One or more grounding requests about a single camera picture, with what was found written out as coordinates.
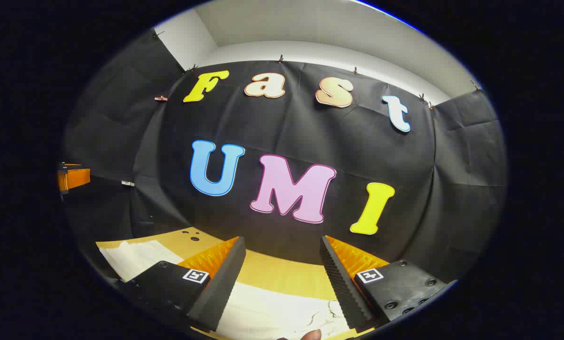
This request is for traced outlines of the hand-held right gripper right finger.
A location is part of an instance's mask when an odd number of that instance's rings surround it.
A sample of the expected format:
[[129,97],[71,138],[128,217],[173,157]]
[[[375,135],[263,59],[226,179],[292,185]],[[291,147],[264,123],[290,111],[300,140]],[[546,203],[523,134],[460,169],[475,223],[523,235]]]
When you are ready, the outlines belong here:
[[388,263],[327,235],[319,252],[345,321],[355,331],[396,323],[452,286],[411,261]]

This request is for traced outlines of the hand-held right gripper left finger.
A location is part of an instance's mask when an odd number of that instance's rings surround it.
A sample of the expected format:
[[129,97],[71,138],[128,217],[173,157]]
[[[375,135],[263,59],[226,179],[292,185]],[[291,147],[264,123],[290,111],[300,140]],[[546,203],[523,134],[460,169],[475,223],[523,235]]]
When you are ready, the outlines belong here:
[[181,331],[214,332],[246,256],[234,237],[178,264],[158,261],[116,290],[136,307]]

